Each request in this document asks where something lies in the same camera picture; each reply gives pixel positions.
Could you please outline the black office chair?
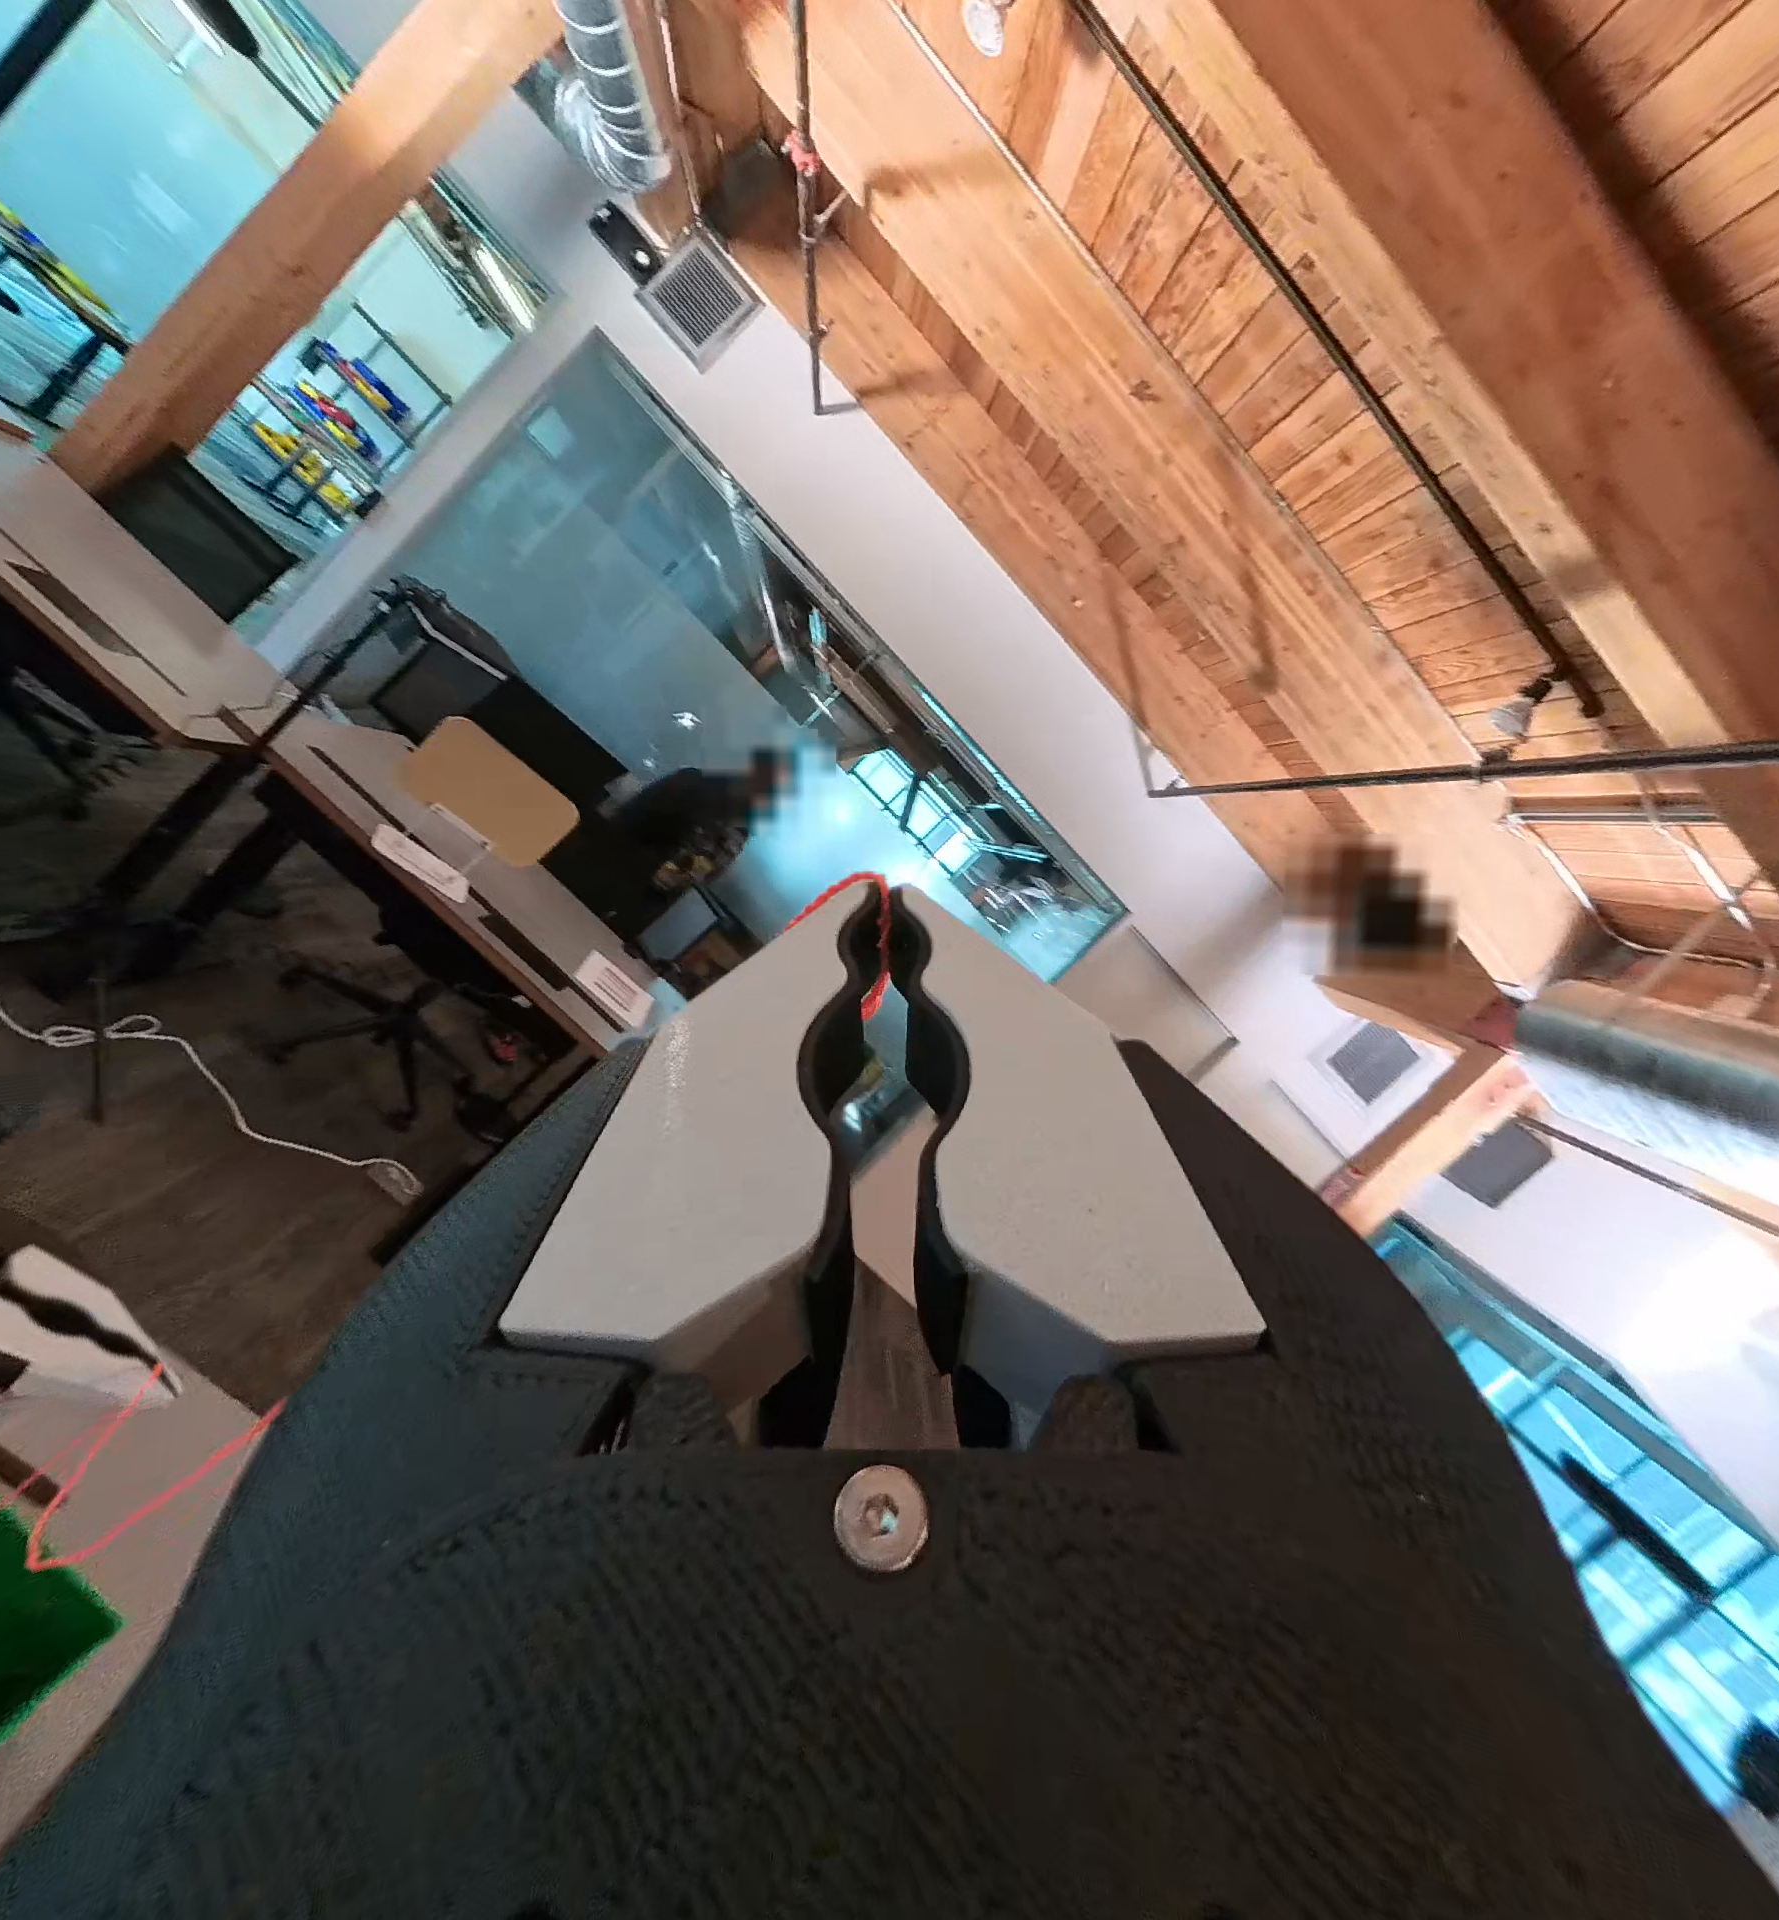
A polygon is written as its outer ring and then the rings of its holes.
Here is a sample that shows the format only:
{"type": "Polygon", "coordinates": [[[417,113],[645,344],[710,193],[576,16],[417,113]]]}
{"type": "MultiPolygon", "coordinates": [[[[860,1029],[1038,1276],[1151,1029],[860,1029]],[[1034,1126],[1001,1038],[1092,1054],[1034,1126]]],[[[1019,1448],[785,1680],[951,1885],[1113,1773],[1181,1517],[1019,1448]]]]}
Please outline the black office chair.
{"type": "Polygon", "coordinates": [[[372,876],[358,891],[375,911],[375,945],[397,950],[417,973],[406,996],[384,996],[346,973],[299,963],[279,976],[284,992],[315,987],[357,1006],[358,1018],[294,1032],[258,1045],[271,1067],[332,1044],[371,1044],[393,1054],[401,1099],[384,1117],[407,1133],[422,1116],[422,1060],[449,1073],[458,1126],[476,1143],[501,1148],[515,1136],[510,1099],[484,1091],[466,1057],[427,1023],[427,1012],[455,1000],[481,1018],[489,1044],[534,1044],[537,1029],[501,973],[407,888],[372,876]]]}

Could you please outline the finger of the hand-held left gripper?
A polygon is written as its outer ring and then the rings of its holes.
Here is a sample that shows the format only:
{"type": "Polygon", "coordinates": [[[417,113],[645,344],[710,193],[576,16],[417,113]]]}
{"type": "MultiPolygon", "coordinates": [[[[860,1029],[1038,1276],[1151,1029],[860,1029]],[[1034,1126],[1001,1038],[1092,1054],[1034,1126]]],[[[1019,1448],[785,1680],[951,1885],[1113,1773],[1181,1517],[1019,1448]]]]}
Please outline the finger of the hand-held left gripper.
{"type": "Polygon", "coordinates": [[[182,1397],[182,1376],[79,1266],[0,1249],[0,1397],[167,1406],[182,1397]]]}

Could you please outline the narrow silver air duct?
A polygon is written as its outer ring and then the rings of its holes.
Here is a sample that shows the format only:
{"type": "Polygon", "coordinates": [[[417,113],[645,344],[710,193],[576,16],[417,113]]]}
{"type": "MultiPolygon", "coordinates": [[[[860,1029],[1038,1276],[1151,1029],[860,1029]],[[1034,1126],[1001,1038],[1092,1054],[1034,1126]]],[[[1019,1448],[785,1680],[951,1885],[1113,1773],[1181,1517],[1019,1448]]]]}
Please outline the narrow silver air duct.
{"type": "Polygon", "coordinates": [[[588,173],[648,199],[680,173],[677,87],[654,4],[554,4],[559,40],[524,98],[588,173]]]}

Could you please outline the white desk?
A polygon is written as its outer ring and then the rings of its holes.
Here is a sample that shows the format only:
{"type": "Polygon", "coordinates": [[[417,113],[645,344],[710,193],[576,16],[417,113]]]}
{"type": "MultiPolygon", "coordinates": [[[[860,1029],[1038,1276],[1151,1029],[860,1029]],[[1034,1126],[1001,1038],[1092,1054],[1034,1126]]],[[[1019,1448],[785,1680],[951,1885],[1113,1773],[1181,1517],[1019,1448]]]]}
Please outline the white desk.
{"type": "Polygon", "coordinates": [[[240,1449],[201,1484],[143,1513],[224,1445],[248,1435],[258,1422],[251,1406],[209,1381],[182,1353],[166,1348],[166,1358],[182,1387],[177,1400],[137,1413],[43,1529],[43,1547],[63,1558],[130,1521],[128,1533],[79,1566],[118,1617],[118,1633],[0,1738],[0,1855],[52,1800],[134,1690],[251,1462],[251,1449],[240,1449]]]}

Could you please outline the white wall vent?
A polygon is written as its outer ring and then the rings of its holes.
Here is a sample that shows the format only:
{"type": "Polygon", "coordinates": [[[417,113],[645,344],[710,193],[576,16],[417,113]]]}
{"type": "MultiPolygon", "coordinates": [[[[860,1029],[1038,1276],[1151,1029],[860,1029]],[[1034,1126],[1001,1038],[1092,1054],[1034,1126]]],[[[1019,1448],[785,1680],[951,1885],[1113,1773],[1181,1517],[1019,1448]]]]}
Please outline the white wall vent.
{"type": "Polygon", "coordinates": [[[710,372],[764,302],[709,228],[692,228],[638,287],[638,305],[696,372],[710,372]]]}

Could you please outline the shelf with coloured bins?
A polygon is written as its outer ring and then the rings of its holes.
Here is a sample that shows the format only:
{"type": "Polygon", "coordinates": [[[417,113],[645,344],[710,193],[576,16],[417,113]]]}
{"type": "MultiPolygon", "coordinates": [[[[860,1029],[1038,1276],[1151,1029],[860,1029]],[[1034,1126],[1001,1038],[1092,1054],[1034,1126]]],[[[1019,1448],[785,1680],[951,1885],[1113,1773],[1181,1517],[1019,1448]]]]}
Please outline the shelf with coloured bins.
{"type": "Polygon", "coordinates": [[[279,517],[329,536],[371,517],[455,394],[364,305],[302,335],[232,410],[237,476],[279,517]]]}

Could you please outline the long wooden desk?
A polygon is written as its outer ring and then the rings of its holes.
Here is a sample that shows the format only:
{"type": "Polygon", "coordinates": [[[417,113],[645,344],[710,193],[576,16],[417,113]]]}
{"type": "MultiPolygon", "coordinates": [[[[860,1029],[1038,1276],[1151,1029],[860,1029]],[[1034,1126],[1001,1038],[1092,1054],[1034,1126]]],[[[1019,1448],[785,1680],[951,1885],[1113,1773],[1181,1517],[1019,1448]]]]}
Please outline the long wooden desk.
{"type": "Polygon", "coordinates": [[[462,804],[419,804],[410,746],[303,702],[216,613],[186,589],[130,533],[35,446],[0,432],[0,600],[87,670],[166,746],[209,753],[205,774],[153,830],[143,865],[153,879],[225,797],[279,779],[313,823],[349,847],[449,924],[512,992],[595,1054],[663,1019],[612,1006],[612,976],[648,987],[622,938],[544,868],[491,849],[449,899],[387,862],[375,830],[398,830],[439,853],[436,830],[462,823],[462,804]]]}

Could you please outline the black wall speaker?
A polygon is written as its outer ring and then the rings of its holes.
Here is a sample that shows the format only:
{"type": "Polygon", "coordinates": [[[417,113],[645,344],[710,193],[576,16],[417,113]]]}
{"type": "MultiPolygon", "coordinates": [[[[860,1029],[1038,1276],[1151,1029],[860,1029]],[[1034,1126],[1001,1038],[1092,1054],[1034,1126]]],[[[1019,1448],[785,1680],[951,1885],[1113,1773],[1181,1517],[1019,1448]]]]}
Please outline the black wall speaker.
{"type": "Polygon", "coordinates": [[[1474,1140],[1447,1165],[1442,1179],[1466,1200],[1497,1213],[1552,1168],[1552,1161],[1552,1140],[1536,1126],[1518,1117],[1474,1140]]]}

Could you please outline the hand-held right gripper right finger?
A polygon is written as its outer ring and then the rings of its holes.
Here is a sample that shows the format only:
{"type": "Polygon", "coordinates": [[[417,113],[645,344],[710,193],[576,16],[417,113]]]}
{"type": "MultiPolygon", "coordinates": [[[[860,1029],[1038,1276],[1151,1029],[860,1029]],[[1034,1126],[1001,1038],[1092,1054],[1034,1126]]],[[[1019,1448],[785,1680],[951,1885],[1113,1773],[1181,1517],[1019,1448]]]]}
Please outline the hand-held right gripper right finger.
{"type": "Polygon", "coordinates": [[[1001,1397],[1256,1353],[1266,1319],[1125,1045],[928,896],[892,892],[918,1168],[915,1301],[944,1376],[1001,1397]]]}

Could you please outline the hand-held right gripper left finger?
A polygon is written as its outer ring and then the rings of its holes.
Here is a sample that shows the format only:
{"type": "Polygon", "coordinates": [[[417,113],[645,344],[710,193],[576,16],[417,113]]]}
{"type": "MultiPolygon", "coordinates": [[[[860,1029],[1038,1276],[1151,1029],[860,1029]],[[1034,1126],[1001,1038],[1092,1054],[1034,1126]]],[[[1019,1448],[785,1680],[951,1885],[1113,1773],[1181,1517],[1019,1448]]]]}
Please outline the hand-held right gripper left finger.
{"type": "Polygon", "coordinates": [[[855,1249],[839,1110],[884,976],[882,879],[840,881],[648,1039],[501,1335],[830,1413],[855,1249]]]}

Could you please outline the wooden post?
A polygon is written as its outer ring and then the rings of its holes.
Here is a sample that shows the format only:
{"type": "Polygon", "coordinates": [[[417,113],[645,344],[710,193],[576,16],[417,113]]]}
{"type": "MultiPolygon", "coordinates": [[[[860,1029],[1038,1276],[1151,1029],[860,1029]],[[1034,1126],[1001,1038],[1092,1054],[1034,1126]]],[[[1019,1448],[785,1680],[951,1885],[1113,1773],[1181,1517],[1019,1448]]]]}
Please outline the wooden post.
{"type": "Polygon", "coordinates": [[[562,39],[553,4],[417,4],[302,157],[49,447],[92,498],[193,453],[562,39]]]}

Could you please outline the tan chair back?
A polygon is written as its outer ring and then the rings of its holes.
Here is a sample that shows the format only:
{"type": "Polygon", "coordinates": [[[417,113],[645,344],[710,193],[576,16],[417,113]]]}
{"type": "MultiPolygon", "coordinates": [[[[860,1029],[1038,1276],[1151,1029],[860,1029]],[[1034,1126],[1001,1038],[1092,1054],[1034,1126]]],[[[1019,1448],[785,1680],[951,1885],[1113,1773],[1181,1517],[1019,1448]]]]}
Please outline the tan chair back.
{"type": "Polygon", "coordinates": [[[397,764],[397,782],[427,817],[446,817],[472,849],[531,869],[570,842],[585,814],[469,717],[443,720],[397,764]]]}

